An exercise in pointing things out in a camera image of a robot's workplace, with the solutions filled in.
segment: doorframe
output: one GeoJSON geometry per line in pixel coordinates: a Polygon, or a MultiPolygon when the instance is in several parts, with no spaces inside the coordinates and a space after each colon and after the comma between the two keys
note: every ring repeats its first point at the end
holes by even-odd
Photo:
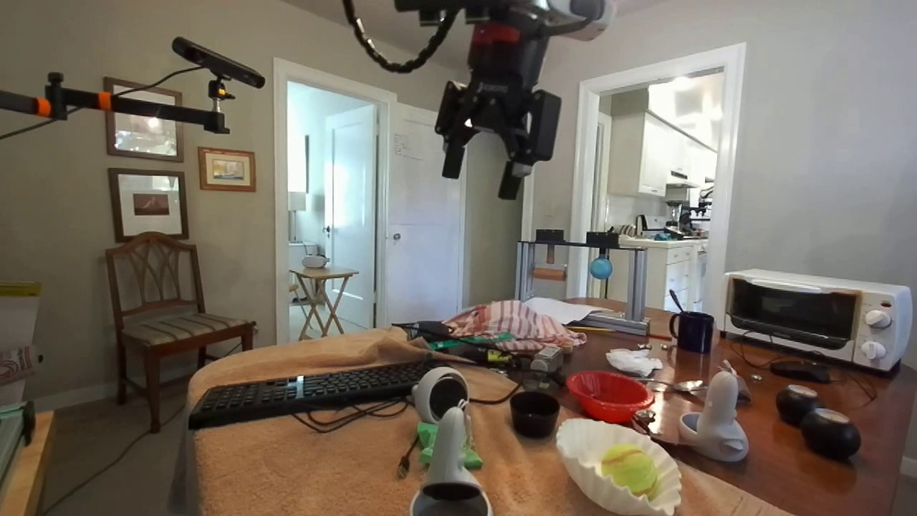
{"type": "MultiPolygon", "coordinates": [[[[737,144],[739,144],[739,115],[743,115],[743,81],[746,81],[746,42],[721,46],[688,56],[673,56],[650,65],[637,65],[578,83],[577,96],[577,157],[574,157],[574,207],[569,207],[569,234],[591,230],[594,218],[594,157],[595,157],[595,118],[598,96],[630,92],[637,85],[670,81],[678,73],[721,71],[721,135],[716,157],[716,201],[710,208],[710,311],[716,320],[724,314],[724,248],[728,248],[728,218],[734,202],[734,175],[737,175],[737,144]]],[[[577,251],[568,280],[568,296],[588,296],[588,251],[577,251]]]]}
{"type": "Polygon", "coordinates": [[[362,96],[366,102],[375,102],[379,108],[379,144],[375,144],[375,273],[383,267],[383,255],[379,255],[379,233],[382,233],[382,214],[390,202],[386,198],[386,177],[390,177],[390,115],[399,102],[393,92],[355,83],[337,73],[327,73],[309,65],[302,65],[294,59],[276,56],[273,63],[273,85],[276,85],[276,340],[294,340],[289,334],[289,263],[286,263],[286,234],[289,234],[289,221],[286,221],[286,83],[306,83],[316,89],[330,89],[337,95],[362,96]]]}

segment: red bowl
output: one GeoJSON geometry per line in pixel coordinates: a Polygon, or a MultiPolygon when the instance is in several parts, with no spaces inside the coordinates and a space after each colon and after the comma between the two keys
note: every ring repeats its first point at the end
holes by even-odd
{"type": "Polygon", "coordinates": [[[610,423],[630,423],[637,410],[653,405],[653,393],[645,384],[608,369],[568,376],[568,393],[585,416],[610,423]]]}

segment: dark mug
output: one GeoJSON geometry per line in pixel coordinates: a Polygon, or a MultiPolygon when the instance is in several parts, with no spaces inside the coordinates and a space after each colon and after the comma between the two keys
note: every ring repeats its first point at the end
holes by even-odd
{"type": "Polygon", "coordinates": [[[548,437],[554,433],[558,402],[542,389],[524,389],[511,399],[512,427],[526,437],[548,437]]]}
{"type": "Polygon", "coordinates": [[[713,314],[708,314],[708,311],[677,311],[677,314],[667,319],[667,331],[677,337],[678,349],[710,351],[713,314]]]}

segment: door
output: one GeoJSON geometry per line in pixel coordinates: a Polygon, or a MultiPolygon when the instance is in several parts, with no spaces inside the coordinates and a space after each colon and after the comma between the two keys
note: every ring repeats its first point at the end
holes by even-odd
{"type": "Polygon", "coordinates": [[[346,329],[375,327],[375,118],[375,106],[327,118],[327,251],[332,270],[355,270],[337,307],[346,329]]]}
{"type": "Polygon", "coordinates": [[[382,323],[445,320],[463,290],[463,175],[440,177],[436,115],[393,108],[382,323]]]}

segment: framed picture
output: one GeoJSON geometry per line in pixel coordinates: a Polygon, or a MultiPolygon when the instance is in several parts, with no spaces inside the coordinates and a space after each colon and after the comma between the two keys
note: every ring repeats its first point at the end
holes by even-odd
{"type": "Polygon", "coordinates": [[[183,175],[150,169],[108,169],[114,241],[140,233],[190,237],[183,175]]]}
{"type": "Polygon", "coordinates": [[[200,188],[256,192],[256,152],[198,148],[200,188]]]}
{"type": "MultiPolygon", "coordinates": [[[[107,78],[107,92],[144,102],[181,106],[181,95],[168,89],[145,89],[140,83],[107,78]]],[[[144,115],[107,115],[108,154],[181,161],[181,122],[144,115]]]]}

